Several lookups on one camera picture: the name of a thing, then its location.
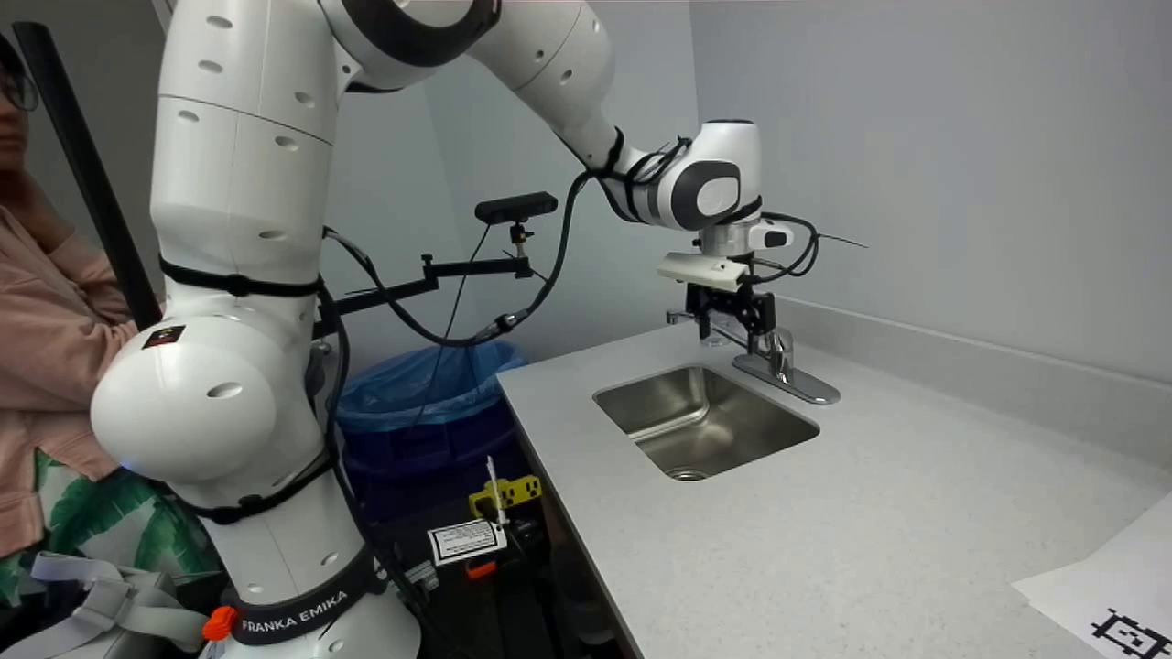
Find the wall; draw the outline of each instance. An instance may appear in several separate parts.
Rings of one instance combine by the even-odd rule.
[[[696,131],[693,22],[686,0],[592,0],[614,47],[604,110],[625,136],[660,148]],[[563,201],[582,165],[552,131],[464,58],[433,80],[385,99],[347,99],[334,155],[331,223],[365,246],[389,284],[416,279],[416,257],[464,260],[481,238],[476,201],[549,192]],[[560,218],[535,220],[531,260],[549,271]],[[516,329],[527,359],[602,343],[663,325],[679,286],[657,260],[686,251],[686,236],[619,223],[598,192],[582,196],[558,292]],[[502,257],[502,230],[483,257]],[[326,253],[334,292],[364,290],[342,251]],[[442,329],[458,284],[409,301],[425,325]],[[531,301],[537,279],[476,279],[464,286],[454,334],[487,325]],[[352,317],[355,371],[421,348],[385,307]]]
[[[2,0],[0,29],[12,36],[12,22],[45,22],[74,80],[74,96],[90,129],[99,158],[120,214],[145,251],[150,246],[150,141],[153,141],[153,74],[150,58],[150,5],[145,0]],[[56,141],[45,105],[32,114],[28,174],[50,196],[57,214],[96,238],[90,218],[74,184],[71,160]]]
[[[693,0],[704,114],[830,236],[787,292],[1172,381],[1172,5]]]

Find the sink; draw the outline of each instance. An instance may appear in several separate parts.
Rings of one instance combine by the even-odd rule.
[[[707,480],[815,436],[806,419],[704,368],[619,384],[592,402],[674,480]]]

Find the trash can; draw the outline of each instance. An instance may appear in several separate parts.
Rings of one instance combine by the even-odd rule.
[[[347,381],[337,402],[343,465],[365,523],[463,505],[498,476],[527,473],[519,428],[498,375],[519,368],[511,343],[425,348]]]

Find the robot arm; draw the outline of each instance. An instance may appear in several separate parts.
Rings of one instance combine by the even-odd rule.
[[[619,218],[699,236],[699,263],[674,276],[737,290],[742,263],[724,257],[785,238],[762,220],[756,124],[636,149],[602,116],[610,51],[587,0],[176,5],[150,192],[165,319],[120,348],[90,425],[201,512],[237,587],[222,655],[416,649],[409,617],[355,587],[370,552],[323,469],[305,375],[342,92],[394,92],[464,51],[602,177]]]
[[[342,44],[364,63],[360,90],[404,90],[470,47],[598,174],[614,218],[699,236],[707,260],[674,257],[670,276],[732,286],[742,268],[723,257],[787,242],[780,223],[762,220],[756,124],[714,120],[696,141],[642,149],[602,114],[610,44],[587,0],[438,0],[428,5],[433,14],[415,20],[370,0],[323,0],[323,8]]]

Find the countertop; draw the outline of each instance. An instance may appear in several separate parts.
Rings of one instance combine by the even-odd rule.
[[[1093,659],[1017,578],[1083,559],[1172,480],[1099,445],[800,348],[806,408],[696,325],[502,375],[624,625],[648,659]],[[663,476],[598,392],[704,362],[822,425],[732,473]]]

